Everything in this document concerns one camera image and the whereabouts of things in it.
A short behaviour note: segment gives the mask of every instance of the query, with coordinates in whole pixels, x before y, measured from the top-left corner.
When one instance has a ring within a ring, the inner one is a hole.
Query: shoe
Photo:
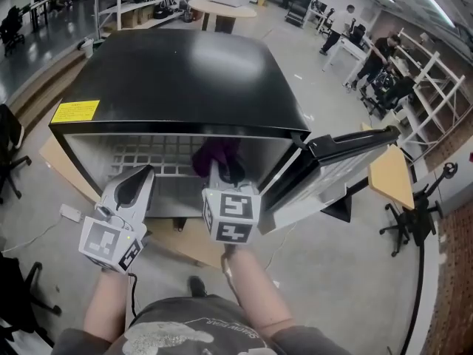
[[[18,139],[18,142],[15,145],[15,149],[18,150],[21,147],[21,142],[23,142],[23,136],[24,136],[24,127],[21,126],[20,138]]]
[[[202,279],[198,276],[189,276],[187,279],[189,289],[191,290],[192,297],[207,297],[207,291],[205,290],[205,284]]]

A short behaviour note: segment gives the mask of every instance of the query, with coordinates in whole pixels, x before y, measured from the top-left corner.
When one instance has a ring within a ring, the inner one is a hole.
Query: gray t-shirt
[[[128,331],[109,343],[67,329],[52,355],[349,355],[320,330],[293,326],[263,340],[243,310],[221,297],[177,297],[141,311]]]

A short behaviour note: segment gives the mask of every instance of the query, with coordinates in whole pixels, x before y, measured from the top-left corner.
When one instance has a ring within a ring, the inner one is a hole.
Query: white shelving unit
[[[97,38],[105,38],[110,35],[110,33],[101,33],[101,28],[105,25],[106,21],[114,14],[117,17],[117,30],[148,29],[155,25],[162,24],[163,22],[172,20],[173,18],[179,17],[183,14],[182,12],[175,13],[161,20],[152,18],[148,20],[147,22],[145,22],[144,24],[137,25],[136,27],[133,27],[133,28],[122,27],[121,15],[123,13],[130,12],[132,10],[140,9],[143,7],[147,7],[149,5],[160,4],[163,1],[164,0],[151,0],[151,1],[144,1],[141,3],[131,3],[131,2],[122,3],[121,0],[117,0],[117,4],[114,5],[113,7],[109,7],[109,8],[106,8],[105,10],[99,11],[98,0],[95,0],[95,28],[96,28],[95,30],[96,30]],[[175,1],[176,4],[173,4],[171,7],[177,7],[180,0],[172,0],[172,1]]]
[[[457,92],[459,92],[459,88],[463,81],[465,80],[465,75],[460,77],[456,76],[441,60],[440,60],[440,53],[435,52],[431,53],[422,46],[422,44],[418,43],[415,39],[409,37],[402,29],[399,32],[399,36],[401,39],[407,39],[409,43],[412,43],[415,48],[419,49],[422,53],[429,57],[429,61],[427,64],[422,67],[409,53],[407,53],[401,47],[398,49],[404,54],[405,58],[411,61],[415,67],[417,67],[420,73],[414,78],[416,86],[414,87],[414,93],[417,95],[418,100],[420,101],[423,110],[425,110],[427,114],[427,118],[420,122],[418,119],[419,114],[414,112],[414,109],[408,109],[407,118],[409,124],[411,126],[412,131],[407,135],[402,135],[400,138],[400,146],[408,146],[410,144],[415,144],[421,146],[421,154],[416,155],[413,160],[410,160],[411,163],[415,163],[417,160],[425,157],[432,149],[434,149],[447,135],[449,135],[452,130],[468,115],[468,113],[473,109],[472,102],[466,97],[466,100],[469,102],[468,108],[464,111],[459,113],[457,111]],[[394,66],[399,70],[402,76],[407,76],[409,72],[401,66],[401,64],[394,58],[392,58],[392,63]],[[445,79],[434,79],[432,78],[428,72],[431,70],[433,66],[438,67],[441,70],[446,78]],[[433,86],[435,92],[430,96],[429,99],[426,98],[424,93],[422,92],[421,84],[430,84]],[[452,83],[452,88],[448,90],[448,92],[444,92],[445,88],[448,84]],[[434,108],[432,106],[432,102],[440,96],[441,101],[440,103]],[[448,127],[445,126],[445,123],[442,123],[439,112],[444,108],[448,107],[452,111],[452,124]],[[440,132],[440,136],[436,139],[429,139],[427,134],[425,133],[424,127],[430,122],[433,121],[435,126],[438,128]]]

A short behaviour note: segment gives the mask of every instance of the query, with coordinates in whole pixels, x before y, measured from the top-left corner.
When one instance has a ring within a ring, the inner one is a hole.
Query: trash bin
[[[81,46],[81,49],[86,53],[86,58],[90,58],[94,53],[94,41],[92,39],[87,39]]]

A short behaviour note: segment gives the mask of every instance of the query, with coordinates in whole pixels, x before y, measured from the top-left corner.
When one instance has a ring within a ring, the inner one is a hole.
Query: round table
[[[204,21],[202,30],[207,30],[208,17],[210,14],[217,15],[215,25],[216,32],[231,34],[237,18],[253,18],[256,17],[256,11],[250,7],[230,7],[229,5],[216,3],[210,0],[191,0],[189,6],[192,9],[204,12]]]

